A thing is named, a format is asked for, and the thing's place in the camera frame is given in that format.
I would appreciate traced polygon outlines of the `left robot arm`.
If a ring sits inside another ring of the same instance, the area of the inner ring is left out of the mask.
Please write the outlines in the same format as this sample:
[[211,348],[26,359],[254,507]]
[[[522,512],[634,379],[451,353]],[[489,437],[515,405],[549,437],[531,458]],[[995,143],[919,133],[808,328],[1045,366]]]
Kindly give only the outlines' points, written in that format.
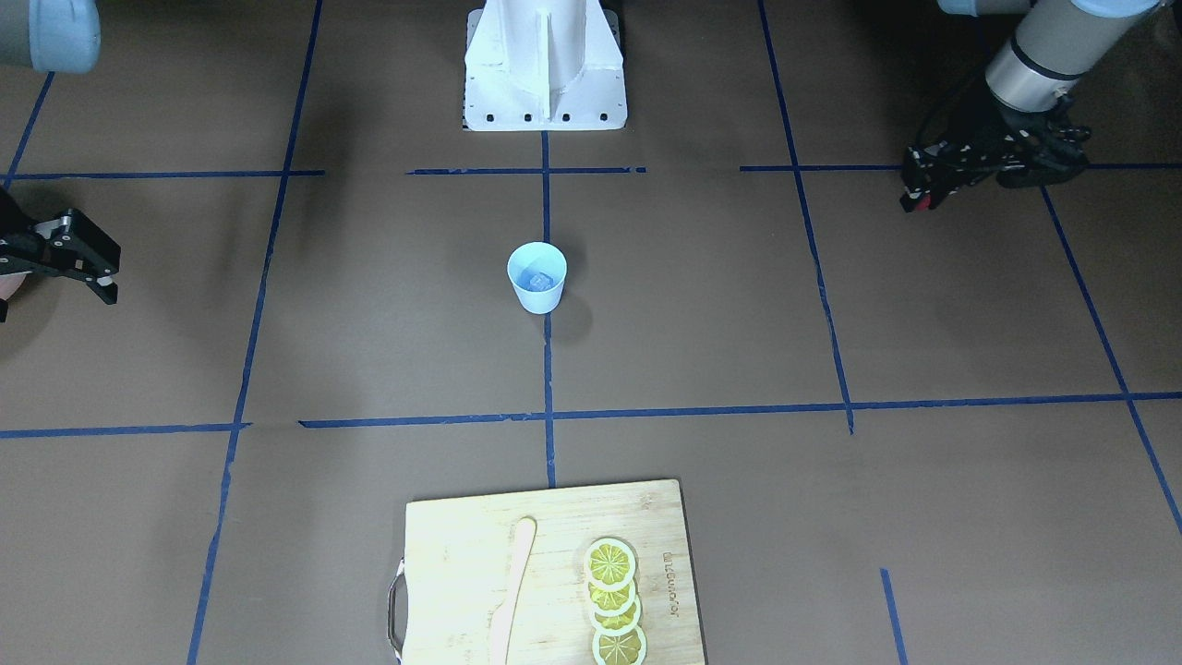
[[930,211],[952,194],[993,178],[1005,188],[1064,184],[1089,167],[1089,128],[1069,119],[1082,76],[1164,7],[1161,1],[942,1],[947,14],[1017,14],[996,54],[954,89],[934,141],[917,136],[900,176],[904,211]]

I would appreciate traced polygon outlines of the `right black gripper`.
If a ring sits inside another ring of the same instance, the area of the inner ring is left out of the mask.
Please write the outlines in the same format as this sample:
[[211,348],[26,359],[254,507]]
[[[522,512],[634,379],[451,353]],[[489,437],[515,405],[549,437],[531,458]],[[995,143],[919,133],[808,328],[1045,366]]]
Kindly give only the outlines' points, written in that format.
[[9,299],[30,276],[33,262],[41,259],[43,240],[45,262],[56,276],[85,283],[106,306],[117,304],[115,275],[121,270],[121,245],[78,208],[39,223],[1,189],[1,321],[7,320]]

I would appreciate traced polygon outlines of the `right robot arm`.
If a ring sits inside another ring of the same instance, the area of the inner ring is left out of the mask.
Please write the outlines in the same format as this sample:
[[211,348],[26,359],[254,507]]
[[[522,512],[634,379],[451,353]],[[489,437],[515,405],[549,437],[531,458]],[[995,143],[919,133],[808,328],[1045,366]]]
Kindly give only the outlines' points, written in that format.
[[[4,65],[86,73],[100,58],[100,13],[93,1],[4,2]],[[85,283],[113,306],[121,257],[121,245],[77,208],[41,222],[1,189],[1,320],[7,320],[9,300],[30,274]]]

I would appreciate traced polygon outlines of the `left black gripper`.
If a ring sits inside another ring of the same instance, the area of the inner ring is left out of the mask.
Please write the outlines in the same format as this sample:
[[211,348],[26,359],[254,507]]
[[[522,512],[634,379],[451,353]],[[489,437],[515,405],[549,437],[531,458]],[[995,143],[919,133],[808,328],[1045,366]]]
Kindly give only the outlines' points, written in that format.
[[1073,105],[1069,93],[1056,93],[1045,111],[1019,111],[991,92],[967,94],[959,102],[959,143],[939,139],[905,148],[902,195],[928,195],[924,211],[931,211],[950,194],[989,176],[1006,188],[1064,184],[1090,165],[1084,143],[1091,130],[1069,118]]

